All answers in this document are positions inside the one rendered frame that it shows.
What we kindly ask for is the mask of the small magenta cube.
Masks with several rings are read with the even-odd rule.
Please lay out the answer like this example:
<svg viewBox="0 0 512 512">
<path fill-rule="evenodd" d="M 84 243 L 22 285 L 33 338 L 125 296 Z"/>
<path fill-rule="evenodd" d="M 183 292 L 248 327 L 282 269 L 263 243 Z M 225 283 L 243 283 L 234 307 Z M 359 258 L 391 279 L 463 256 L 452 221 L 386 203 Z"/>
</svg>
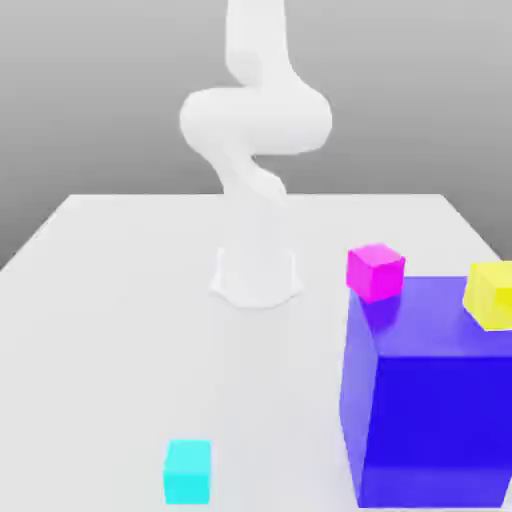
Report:
<svg viewBox="0 0 512 512">
<path fill-rule="evenodd" d="M 385 244 L 369 244 L 348 251 L 346 284 L 366 303 L 401 294 L 406 258 Z"/>
</svg>

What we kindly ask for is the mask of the small cyan cube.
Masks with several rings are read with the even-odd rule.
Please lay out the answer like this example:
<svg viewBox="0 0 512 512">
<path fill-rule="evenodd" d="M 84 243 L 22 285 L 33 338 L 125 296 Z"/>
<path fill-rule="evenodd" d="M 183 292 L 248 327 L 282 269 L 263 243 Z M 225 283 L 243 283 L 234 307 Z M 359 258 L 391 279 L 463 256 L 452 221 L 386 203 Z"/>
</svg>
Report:
<svg viewBox="0 0 512 512">
<path fill-rule="evenodd" d="M 163 467 L 167 504 L 208 504 L 211 479 L 212 445 L 209 440 L 175 439 L 169 442 Z"/>
</svg>

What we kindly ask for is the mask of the small yellow cube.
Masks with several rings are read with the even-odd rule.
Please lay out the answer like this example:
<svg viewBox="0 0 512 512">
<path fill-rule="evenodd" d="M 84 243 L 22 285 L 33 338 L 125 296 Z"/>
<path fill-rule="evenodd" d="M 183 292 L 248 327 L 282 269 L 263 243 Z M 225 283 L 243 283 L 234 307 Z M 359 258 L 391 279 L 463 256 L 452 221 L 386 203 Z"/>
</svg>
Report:
<svg viewBox="0 0 512 512">
<path fill-rule="evenodd" d="M 463 306 L 485 331 L 512 331 L 512 261 L 472 263 Z"/>
</svg>

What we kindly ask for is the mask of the large blue box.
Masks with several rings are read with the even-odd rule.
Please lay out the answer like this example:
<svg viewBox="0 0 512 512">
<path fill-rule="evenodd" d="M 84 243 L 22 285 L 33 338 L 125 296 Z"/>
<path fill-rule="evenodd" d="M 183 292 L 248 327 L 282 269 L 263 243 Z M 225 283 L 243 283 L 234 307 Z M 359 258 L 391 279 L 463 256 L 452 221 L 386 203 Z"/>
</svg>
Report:
<svg viewBox="0 0 512 512">
<path fill-rule="evenodd" d="M 362 508 L 496 508 L 512 479 L 512 332 L 487 332 L 461 276 L 349 297 L 339 401 Z"/>
</svg>

